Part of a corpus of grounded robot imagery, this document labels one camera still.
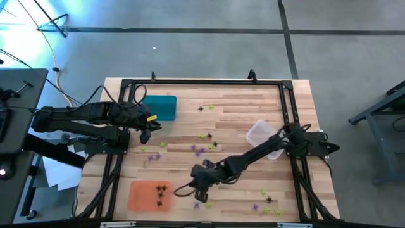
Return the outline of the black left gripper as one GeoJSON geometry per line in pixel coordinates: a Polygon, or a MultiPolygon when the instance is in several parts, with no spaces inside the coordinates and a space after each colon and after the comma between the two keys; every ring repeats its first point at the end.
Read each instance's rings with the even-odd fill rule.
{"type": "Polygon", "coordinates": [[[138,120],[140,124],[140,143],[146,144],[151,137],[151,132],[160,130],[159,122],[149,122],[147,119],[151,116],[149,108],[145,104],[138,106],[138,120]]]}

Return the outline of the clear plastic bin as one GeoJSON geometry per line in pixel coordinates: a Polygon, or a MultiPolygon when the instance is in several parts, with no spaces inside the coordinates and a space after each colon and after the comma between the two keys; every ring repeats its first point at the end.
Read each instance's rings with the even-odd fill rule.
{"type": "Polygon", "coordinates": [[[276,130],[264,120],[258,120],[246,134],[246,141],[252,146],[244,154],[246,160],[253,163],[266,156],[269,160],[278,159],[285,150],[282,131],[276,130]]]}

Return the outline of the teal plastic bin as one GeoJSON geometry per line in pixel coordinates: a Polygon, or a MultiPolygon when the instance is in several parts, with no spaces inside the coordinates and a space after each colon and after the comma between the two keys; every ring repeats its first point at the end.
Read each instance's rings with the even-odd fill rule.
{"type": "Polygon", "coordinates": [[[174,121],[177,114],[177,97],[169,95],[147,95],[143,100],[157,121],[174,121]]]}

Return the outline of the silver metal bracket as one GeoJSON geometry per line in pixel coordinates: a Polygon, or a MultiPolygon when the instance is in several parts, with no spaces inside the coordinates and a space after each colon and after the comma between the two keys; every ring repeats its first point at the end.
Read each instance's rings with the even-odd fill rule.
{"type": "Polygon", "coordinates": [[[278,223],[277,228],[313,228],[312,224],[305,224],[305,223],[278,223]]]}
{"type": "Polygon", "coordinates": [[[112,221],[101,222],[99,228],[129,228],[136,227],[136,222],[132,221],[112,221]]]}

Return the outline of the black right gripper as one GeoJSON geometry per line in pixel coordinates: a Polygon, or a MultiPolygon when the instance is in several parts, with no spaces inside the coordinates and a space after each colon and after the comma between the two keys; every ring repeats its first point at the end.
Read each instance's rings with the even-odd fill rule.
{"type": "Polygon", "coordinates": [[[208,189],[220,182],[222,168],[204,159],[202,165],[196,164],[192,167],[190,176],[193,180],[189,186],[196,190],[195,199],[206,203],[208,200],[208,189]]]}

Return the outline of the thick black support beam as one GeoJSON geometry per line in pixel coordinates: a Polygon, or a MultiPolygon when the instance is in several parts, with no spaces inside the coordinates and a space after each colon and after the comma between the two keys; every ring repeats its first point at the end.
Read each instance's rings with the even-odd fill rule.
{"type": "Polygon", "coordinates": [[[77,168],[82,168],[85,163],[83,156],[72,153],[66,148],[59,147],[32,134],[27,134],[25,137],[23,149],[25,151],[34,151],[47,158],[77,168]]]}

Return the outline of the dark grey cart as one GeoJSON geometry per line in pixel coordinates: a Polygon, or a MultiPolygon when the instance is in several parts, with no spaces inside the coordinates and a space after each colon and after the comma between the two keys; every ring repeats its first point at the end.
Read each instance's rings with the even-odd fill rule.
{"type": "Polygon", "coordinates": [[[352,125],[365,120],[382,157],[385,175],[374,179],[375,184],[405,182],[405,165],[400,166],[399,155],[405,157],[405,80],[385,93],[385,97],[348,119],[352,125]]]}

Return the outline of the thin black rod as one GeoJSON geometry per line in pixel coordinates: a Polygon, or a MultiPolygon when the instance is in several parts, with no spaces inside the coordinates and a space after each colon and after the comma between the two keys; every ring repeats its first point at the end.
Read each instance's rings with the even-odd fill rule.
{"type": "Polygon", "coordinates": [[[59,140],[60,144],[64,144],[67,146],[75,144],[75,143],[87,144],[87,143],[96,143],[96,142],[97,142],[97,139],[94,137],[89,137],[89,136],[72,137],[71,135],[69,135],[67,133],[63,133],[59,140]]]}

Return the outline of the black aluminium table frame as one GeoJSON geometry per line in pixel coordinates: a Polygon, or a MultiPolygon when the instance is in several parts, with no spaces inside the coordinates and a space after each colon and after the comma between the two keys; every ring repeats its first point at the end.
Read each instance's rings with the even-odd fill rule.
{"type": "Polygon", "coordinates": [[[209,221],[209,222],[296,222],[299,219],[296,194],[290,160],[282,155],[277,160],[263,158],[252,165],[233,185],[220,184],[209,189],[208,202],[197,202],[187,183],[190,171],[204,159],[217,162],[230,155],[245,153],[250,149],[246,141],[247,131],[258,121],[264,120],[278,129],[284,124],[282,108],[290,107],[288,96],[279,94],[284,86],[210,84],[195,80],[189,84],[149,84],[150,95],[172,95],[177,97],[176,119],[163,122],[159,131],[153,132],[147,144],[139,142],[137,132],[132,132],[127,154],[124,156],[118,181],[116,202],[113,210],[115,220],[157,220],[157,221],[209,221]],[[208,149],[213,141],[218,143],[208,149]],[[200,157],[195,153],[204,147],[200,157]],[[128,194],[132,181],[169,181],[178,194],[173,197],[168,212],[132,212],[127,208],[128,194]],[[262,196],[260,190],[267,192],[262,196]],[[273,201],[266,202],[271,196],[273,201]],[[253,211],[253,204],[259,206],[253,211]],[[263,208],[270,209],[264,213],[263,208]],[[281,210],[281,216],[275,211],[281,210]]]}

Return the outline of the orange plastic bin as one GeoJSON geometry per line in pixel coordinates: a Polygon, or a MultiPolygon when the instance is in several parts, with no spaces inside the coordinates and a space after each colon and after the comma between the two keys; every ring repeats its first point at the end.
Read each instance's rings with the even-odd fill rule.
{"type": "Polygon", "coordinates": [[[134,180],[130,184],[127,208],[132,212],[168,212],[172,208],[174,196],[173,183],[157,180],[134,180]],[[157,191],[156,186],[167,186],[166,191],[157,191]],[[156,202],[161,200],[163,205],[158,207],[156,202]]]}

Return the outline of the white paper sheets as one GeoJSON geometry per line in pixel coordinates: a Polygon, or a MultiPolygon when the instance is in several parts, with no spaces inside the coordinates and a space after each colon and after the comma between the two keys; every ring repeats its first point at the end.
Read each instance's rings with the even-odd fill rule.
{"type": "Polygon", "coordinates": [[[49,187],[56,186],[58,191],[78,186],[82,169],[56,160],[43,157],[46,180],[49,187]]]}

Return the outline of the dark grey desk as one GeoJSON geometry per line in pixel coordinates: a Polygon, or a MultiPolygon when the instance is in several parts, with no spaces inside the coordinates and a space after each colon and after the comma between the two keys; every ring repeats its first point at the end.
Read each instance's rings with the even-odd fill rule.
{"type": "Polygon", "coordinates": [[[0,225],[13,223],[33,157],[33,151],[0,155],[0,225]]]}

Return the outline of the black desk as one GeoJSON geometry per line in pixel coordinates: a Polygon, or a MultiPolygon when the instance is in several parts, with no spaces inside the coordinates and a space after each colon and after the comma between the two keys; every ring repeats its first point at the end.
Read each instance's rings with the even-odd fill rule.
{"type": "Polygon", "coordinates": [[[0,68],[0,88],[11,89],[20,95],[6,102],[12,109],[12,116],[0,142],[0,154],[14,154],[22,149],[33,116],[29,109],[37,107],[48,73],[45,68],[0,68]]]}

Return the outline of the black tripod stand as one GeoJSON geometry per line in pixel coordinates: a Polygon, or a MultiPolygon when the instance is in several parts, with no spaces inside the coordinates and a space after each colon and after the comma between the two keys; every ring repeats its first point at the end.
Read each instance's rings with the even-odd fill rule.
{"type": "Polygon", "coordinates": [[[65,13],[62,14],[56,18],[51,18],[49,16],[49,14],[46,12],[46,10],[39,4],[39,2],[37,0],[34,0],[34,3],[39,7],[39,9],[43,12],[43,14],[46,16],[46,18],[48,19],[48,21],[42,25],[38,25],[36,30],[39,32],[48,32],[49,30],[46,30],[45,27],[51,26],[54,28],[53,32],[58,32],[61,34],[61,36],[63,38],[67,38],[67,34],[65,32],[65,29],[62,25],[58,25],[58,22],[61,19],[65,19],[67,20],[69,17],[69,14],[65,13]]]}

